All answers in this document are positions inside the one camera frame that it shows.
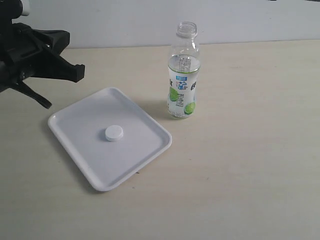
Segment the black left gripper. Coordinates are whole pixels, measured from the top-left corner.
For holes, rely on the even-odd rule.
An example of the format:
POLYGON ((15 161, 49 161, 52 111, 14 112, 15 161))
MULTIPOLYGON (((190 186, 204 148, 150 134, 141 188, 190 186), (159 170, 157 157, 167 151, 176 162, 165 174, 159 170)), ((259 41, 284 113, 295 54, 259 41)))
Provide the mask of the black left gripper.
POLYGON ((0 90, 16 90, 49 109, 52 103, 25 84, 25 79, 34 77, 77 83, 85 77, 85 66, 73 65, 61 57, 61 52, 70 43, 69 32, 38 30, 13 22, 29 12, 28 1, 0 2, 0 90))

